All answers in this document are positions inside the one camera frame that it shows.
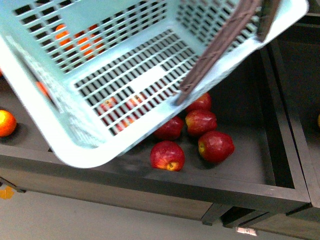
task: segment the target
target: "red apple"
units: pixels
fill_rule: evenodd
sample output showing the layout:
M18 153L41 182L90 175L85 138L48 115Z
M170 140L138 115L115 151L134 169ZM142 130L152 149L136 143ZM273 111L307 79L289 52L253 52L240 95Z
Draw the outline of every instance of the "red apple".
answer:
M155 169L180 171L185 164L185 153L173 141L161 141L154 145L150 153L151 166Z
M126 120L125 119L122 119L120 121L120 123L117 123L115 126L116 126L116 129L121 132L123 131L126 127L128 127L130 124L132 124L135 120L133 120L131 117L126 117Z
M112 109L115 105L117 105L118 102L116 98L113 96L107 100L105 100L103 103L100 104L100 107L104 112L107 112L109 109Z
M234 151L232 138L223 132L208 131L198 140L200 155L210 163L221 163Z
M217 118L213 112L197 109L185 117L187 132L192 137L200 137L206 132L217 128Z
M139 93L137 95L134 95L133 98L130 98L125 103L125 105L129 110L131 110L142 103L145 99L147 99L146 95L144 95L143 93Z
M180 137L184 124L184 121L180 117L175 116L158 128L153 135L160 140L175 140Z
M197 100L195 100L193 103L191 103L189 106L187 106L185 111L187 113L190 113L191 111L197 110L197 109L203 109L203 110L210 111L211 105L212 105L211 96L208 92L206 92L201 97L199 97Z

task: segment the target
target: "gray floor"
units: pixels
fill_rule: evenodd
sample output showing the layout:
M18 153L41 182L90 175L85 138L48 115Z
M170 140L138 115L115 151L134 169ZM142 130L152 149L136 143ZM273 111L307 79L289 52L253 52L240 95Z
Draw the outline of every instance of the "gray floor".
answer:
M0 199L1 240L296 240L37 192Z

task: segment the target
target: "basket handle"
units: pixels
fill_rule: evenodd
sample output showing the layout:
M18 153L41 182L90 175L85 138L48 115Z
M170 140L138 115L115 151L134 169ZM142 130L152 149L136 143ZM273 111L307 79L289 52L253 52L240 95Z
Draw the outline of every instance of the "basket handle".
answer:
M256 13L261 0L240 0L231 17L225 22L193 68L181 82L181 94L176 101L180 105L218 61L233 40L245 28Z

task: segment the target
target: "produce display bin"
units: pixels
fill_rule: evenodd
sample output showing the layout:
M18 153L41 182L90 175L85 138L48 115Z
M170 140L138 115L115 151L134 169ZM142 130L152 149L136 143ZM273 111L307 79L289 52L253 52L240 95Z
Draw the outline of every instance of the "produce display bin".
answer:
M234 209L224 215L230 227L253 228L301 239L320 239L320 128L317 123L320 114L320 6L314 1L310 5L313 6L310 13L267 48L310 204L287 214Z
M0 84L6 89L1 96L11 96L7 82ZM228 208L285 214L309 205L267 50L254 52L210 95L217 130L229 134L235 145L235 152L219 165L201 159L197 141L188 137L185 126L176 141L186 156L180 172L151 167L150 151L157 142L152 135L122 156L89 169L63 164L46 147L34 150L21 148L18 143L9 145L14 141L10 137L0 143L0 176L24 190L203 220L206 224ZM15 112L18 122L20 114L25 114L22 107L2 107L19 109Z
M181 80L237 3L0 0L0 48L6 56L0 65L55 154L73 167L97 167L181 112L308 10L306 0L282 0L259 42L257 9L224 56L176 105Z
M288 32L293 37L284 35L271 46L279 69L284 66L279 82L311 199L294 216L320 223L320 15L314 18L318 25L294 26Z

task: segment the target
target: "shopping basket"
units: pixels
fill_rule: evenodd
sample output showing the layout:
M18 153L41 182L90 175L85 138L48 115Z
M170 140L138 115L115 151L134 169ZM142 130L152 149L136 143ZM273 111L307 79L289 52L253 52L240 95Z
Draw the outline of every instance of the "shopping basket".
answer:
M308 10L306 0L282 0L259 42L257 8L186 100L175 104L179 84L237 3L0 0L0 66L55 154L73 167L97 167L181 112Z

